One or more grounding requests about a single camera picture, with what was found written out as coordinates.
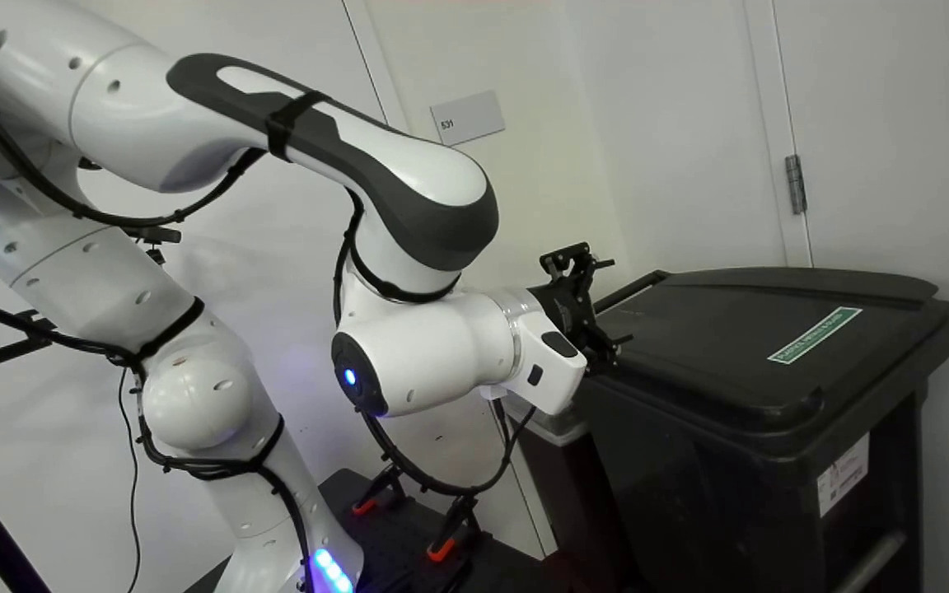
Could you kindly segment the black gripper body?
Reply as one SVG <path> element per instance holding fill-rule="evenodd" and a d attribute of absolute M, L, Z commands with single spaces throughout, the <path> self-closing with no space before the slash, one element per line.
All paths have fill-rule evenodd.
<path fill-rule="evenodd" d="M 548 280 L 535 285 L 535 300 L 555 318 L 555 327 L 585 357 L 589 371 L 606 371 L 618 357 L 618 340 L 612 340 L 601 318 L 589 296 L 592 276 L 602 261 L 585 241 L 548 249 L 541 257 Z"/>

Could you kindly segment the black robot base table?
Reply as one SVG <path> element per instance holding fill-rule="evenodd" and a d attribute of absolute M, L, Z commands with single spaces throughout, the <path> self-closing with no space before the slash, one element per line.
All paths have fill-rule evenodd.
<path fill-rule="evenodd" d="M 446 514 L 407 494 L 355 517 L 370 477 L 336 471 L 321 486 L 255 477 L 255 511 L 234 514 L 238 547 L 185 593 L 566 593 L 536 559 L 483 530 L 448 563 L 425 559 Z"/>

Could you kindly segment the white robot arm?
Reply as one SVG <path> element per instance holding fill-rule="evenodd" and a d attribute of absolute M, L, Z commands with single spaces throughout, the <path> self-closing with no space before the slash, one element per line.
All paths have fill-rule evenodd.
<path fill-rule="evenodd" d="M 367 420 L 468 391 L 559 416 L 611 358 L 584 248 L 549 253 L 529 291 L 466 291 L 496 235 L 476 158 L 256 62 L 168 56 L 74 0 L 0 0 L 0 280 L 19 330 L 134 371 L 148 457 L 204 482 L 234 530 L 219 593 L 355 593 L 367 552 L 212 291 L 155 261 L 155 222 L 104 213 L 78 187 L 102 169 L 193 213 L 265 158 L 349 194 L 331 357 Z"/>

